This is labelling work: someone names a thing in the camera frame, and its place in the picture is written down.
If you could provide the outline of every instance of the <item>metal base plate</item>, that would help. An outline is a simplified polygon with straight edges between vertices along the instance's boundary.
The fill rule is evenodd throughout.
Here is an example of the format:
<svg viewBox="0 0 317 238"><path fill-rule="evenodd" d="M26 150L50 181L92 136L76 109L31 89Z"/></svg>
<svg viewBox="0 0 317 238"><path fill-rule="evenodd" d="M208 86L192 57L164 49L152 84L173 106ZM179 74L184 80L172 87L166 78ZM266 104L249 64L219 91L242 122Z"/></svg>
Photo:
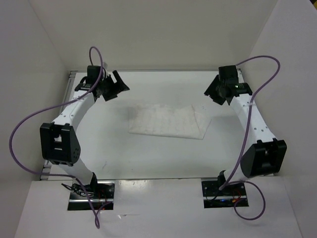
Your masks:
<svg viewBox="0 0 317 238"><path fill-rule="evenodd" d="M105 202L112 202L104 207L104 210L113 210L113 196L114 196L114 180L99 180L98 183L103 183L108 186L105 191L106 197L94 197L91 202L95 210L98 210ZM90 210L90 206L86 197L82 197L74 192L70 193L68 211L83 211Z"/></svg>
<svg viewBox="0 0 317 238"><path fill-rule="evenodd" d="M218 192L218 182L214 179L202 179L204 208L233 207L237 199L242 199L237 207L248 207L247 193L243 183L227 186Z"/></svg>

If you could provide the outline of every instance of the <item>white paper towel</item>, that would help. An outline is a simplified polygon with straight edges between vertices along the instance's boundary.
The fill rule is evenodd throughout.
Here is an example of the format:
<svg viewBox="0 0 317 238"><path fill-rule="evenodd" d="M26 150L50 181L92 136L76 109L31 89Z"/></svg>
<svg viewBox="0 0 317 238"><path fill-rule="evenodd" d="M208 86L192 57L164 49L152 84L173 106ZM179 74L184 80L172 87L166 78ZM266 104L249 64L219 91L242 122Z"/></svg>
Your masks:
<svg viewBox="0 0 317 238"><path fill-rule="evenodd" d="M193 106L175 109L160 104L138 104L129 110L129 133L203 139L211 117Z"/></svg>

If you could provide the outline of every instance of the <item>robot end effector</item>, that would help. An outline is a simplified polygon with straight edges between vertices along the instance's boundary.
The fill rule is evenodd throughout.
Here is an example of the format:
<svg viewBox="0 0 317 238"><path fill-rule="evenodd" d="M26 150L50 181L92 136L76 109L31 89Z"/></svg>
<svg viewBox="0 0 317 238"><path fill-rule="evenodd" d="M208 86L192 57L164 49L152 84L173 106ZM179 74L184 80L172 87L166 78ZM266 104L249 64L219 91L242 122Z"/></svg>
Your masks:
<svg viewBox="0 0 317 238"><path fill-rule="evenodd" d="M219 68L219 74L205 92L217 104L228 105L237 113L239 120L246 129L246 118L249 107L253 107L250 122L253 131L249 131L251 145L241 158L240 165L232 181L247 180L255 176L269 175L279 172L285 153L286 143L284 140L277 140L269 131L255 104L251 105L252 90L247 83L239 83L238 72L235 65ZM232 170L222 171L218 176L219 186L223 185L231 174Z"/></svg>
<svg viewBox="0 0 317 238"><path fill-rule="evenodd" d="M83 77L80 83L75 88L75 91L83 90L88 91L95 84L98 75L100 73L100 66L89 65L87 67L87 76ZM118 94L123 91L128 91L130 88L122 81L119 73L115 70L112 72L116 83L114 83L110 74L102 76L102 80L99 81L98 85L93 91L95 101L102 95L105 101L117 98Z"/></svg>

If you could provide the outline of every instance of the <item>black plastic housing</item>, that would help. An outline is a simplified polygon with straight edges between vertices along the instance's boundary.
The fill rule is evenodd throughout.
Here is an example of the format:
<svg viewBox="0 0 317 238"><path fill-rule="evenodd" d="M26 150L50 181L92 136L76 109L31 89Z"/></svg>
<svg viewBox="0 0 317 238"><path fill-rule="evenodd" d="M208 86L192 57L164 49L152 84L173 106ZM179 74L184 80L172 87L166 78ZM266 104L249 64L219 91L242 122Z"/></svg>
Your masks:
<svg viewBox="0 0 317 238"><path fill-rule="evenodd" d="M240 166L247 178L279 172L286 153L284 140L258 141L243 155Z"/></svg>
<svg viewBox="0 0 317 238"><path fill-rule="evenodd" d="M80 156L75 130L69 124L43 123L40 127L42 156L54 165L73 166Z"/></svg>
<svg viewBox="0 0 317 238"><path fill-rule="evenodd" d="M93 87L100 73L100 66L90 65L87 67L87 76L84 77L76 86L75 91L88 91ZM113 81L111 75L104 77L99 81L96 88L92 91L95 101L102 95L105 101L109 101L117 97L120 92L128 91L130 88L123 82L119 73L115 70L112 72L116 82Z"/></svg>
<svg viewBox="0 0 317 238"><path fill-rule="evenodd" d="M220 105L225 101L230 105L233 97L240 94L252 95L252 90L247 83L239 83L238 71L235 65L219 67L219 74L214 78L205 95Z"/></svg>

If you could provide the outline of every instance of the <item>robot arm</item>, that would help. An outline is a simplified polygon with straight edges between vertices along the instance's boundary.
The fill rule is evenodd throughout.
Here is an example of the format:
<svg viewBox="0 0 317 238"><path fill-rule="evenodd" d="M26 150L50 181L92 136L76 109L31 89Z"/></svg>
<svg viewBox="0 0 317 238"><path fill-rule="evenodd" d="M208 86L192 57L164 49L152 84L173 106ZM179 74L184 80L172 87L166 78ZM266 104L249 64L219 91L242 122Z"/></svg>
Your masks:
<svg viewBox="0 0 317 238"><path fill-rule="evenodd" d="M235 65L219 68L219 75L213 80L206 96L223 105L225 101L233 108L246 130L249 107L252 106L250 129L246 148L238 170L232 181L245 181L255 176L279 172L286 153L284 140L277 140L264 122L255 102L250 105L252 91L247 83L239 83ZM220 172L219 186L223 185L232 169Z"/></svg>
<svg viewBox="0 0 317 238"><path fill-rule="evenodd" d="M76 86L71 100L79 98L92 88L98 78L100 68L100 66L88 66L87 77L84 77ZM97 178L80 159L81 149L76 137L77 127L88 109L101 95L105 101L108 101L116 98L120 92L130 90L117 71L112 72L116 83L106 70L104 72L91 93L68 105L51 123L44 123L40 128L43 158L81 180L88 190L91 189L92 193L96 191ZM79 186L75 185L74 190L76 189L79 189Z"/></svg>

